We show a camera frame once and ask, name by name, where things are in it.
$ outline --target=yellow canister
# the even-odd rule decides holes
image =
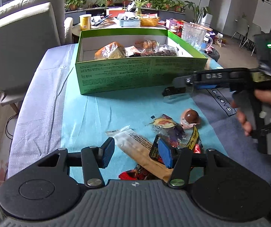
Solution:
[[[81,31],[91,29],[91,14],[80,15],[80,26],[81,26]]]

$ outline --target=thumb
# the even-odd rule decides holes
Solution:
[[[261,102],[268,103],[271,105],[271,90],[256,89],[254,91],[254,94],[256,98],[259,99]]]

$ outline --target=yellow basket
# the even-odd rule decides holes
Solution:
[[[157,18],[142,18],[139,16],[141,20],[141,26],[156,26],[160,20],[160,17]]]

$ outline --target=brown ball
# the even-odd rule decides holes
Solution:
[[[195,111],[195,110],[189,110],[185,114],[185,120],[188,122],[188,124],[193,124],[193,123],[197,124],[200,121],[200,117],[199,117],[197,111]]]

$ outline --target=glass pitcher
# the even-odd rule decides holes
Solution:
[[[183,31],[182,31],[182,39],[189,43],[191,46],[196,48],[197,50],[207,50],[211,47],[213,40],[211,37],[206,36],[207,30],[199,25],[190,24],[185,22]],[[201,48],[201,44],[204,40],[204,37],[210,39],[210,42],[207,44],[205,48]]]

